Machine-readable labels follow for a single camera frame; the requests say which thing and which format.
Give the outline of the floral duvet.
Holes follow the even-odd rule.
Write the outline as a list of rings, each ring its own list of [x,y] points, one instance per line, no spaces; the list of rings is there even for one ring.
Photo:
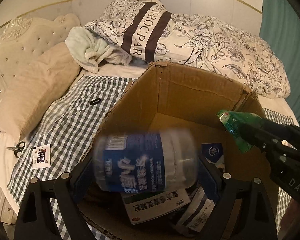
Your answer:
[[[146,62],[207,70],[271,99],[290,95],[284,65],[269,44],[216,17],[174,14],[160,0],[113,0],[86,28]]]

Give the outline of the mint green towel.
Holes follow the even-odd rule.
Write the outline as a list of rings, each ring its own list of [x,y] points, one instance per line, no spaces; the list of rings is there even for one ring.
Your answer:
[[[70,30],[65,45],[79,66],[94,74],[98,73],[102,61],[127,66],[132,60],[132,56],[121,47],[108,43],[82,27]]]

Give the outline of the cardboard box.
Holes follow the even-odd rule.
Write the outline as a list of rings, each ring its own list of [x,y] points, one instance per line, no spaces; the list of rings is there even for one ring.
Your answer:
[[[260,178],[276,210],[278,187],[269,177],[265,155],[256,147],[240,152],[217,117],[222,109],[264,116],[257,95],[237,81],[199,68],[155,62],[106,114],[96,136],[188,128],[197,146],[222,143],[225,169],[233,178]],[[78,207],[87,223],[110,239],[181,239],[166,217],[132,225],[121,196],[100,192],[95,184]]]

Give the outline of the beige pillow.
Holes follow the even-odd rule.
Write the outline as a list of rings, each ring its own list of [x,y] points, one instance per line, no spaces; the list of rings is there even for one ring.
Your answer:
[[[0,131],[15,142],[40,123],[51,103],[60,99],[79,74],[80,66],[61,42],[24,66],[0,103]]]

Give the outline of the clear jar blue label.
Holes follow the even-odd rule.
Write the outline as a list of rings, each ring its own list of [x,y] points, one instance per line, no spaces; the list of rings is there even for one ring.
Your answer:
[[[92,151],[95,179],[103,191],[174,191],[197,180],[197,148],[188,129],[103,136]]]

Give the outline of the green snack wrapper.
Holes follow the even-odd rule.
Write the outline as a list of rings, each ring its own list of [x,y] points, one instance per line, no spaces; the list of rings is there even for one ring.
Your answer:
[[[263,118],[254,113],[220,110],[217,116],[226,130],[233,136],[236,145],[242,153],[248,152],[252,145],[243,139],[249,128],[245,125],[257,126],[262,124]]]

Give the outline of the teal curtain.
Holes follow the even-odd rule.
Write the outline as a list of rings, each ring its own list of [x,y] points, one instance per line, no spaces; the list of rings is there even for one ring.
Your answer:
[[[300,18],[287,0],[263,0],[260,37],[284,64],[290,83],[287,102],[300,125]]]

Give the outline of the green white medicine box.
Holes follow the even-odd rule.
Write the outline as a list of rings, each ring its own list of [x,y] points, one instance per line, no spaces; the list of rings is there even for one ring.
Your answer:
[[[122,200],[133,225],[159,218],[191,202],[185,189],[123,194]]]

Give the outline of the black scissors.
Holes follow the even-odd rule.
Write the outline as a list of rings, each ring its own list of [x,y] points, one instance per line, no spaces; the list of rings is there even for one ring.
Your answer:
[[[18,159],[19,156],[22,154],[24,148],[25,148],[25,142],[21,141],[19,142],[17,145],[13,146],[13,147],[7,147],[6,149],[9,151],[13,151],[14,152],[14,156]]]

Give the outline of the small printed sachet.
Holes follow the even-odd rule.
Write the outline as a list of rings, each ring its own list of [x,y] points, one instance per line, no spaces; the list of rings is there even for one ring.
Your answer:
[[[51,167],[50,144],[35,147],[32,151],[32,169]]]

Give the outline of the tufted cream headboard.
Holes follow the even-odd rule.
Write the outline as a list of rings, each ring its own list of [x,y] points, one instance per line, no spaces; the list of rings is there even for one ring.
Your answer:
[[[0,100],[21,68],[54,45],[65,41],[69,31],[80,26],[74,14],[44,18],[15,18],[0,35]]]

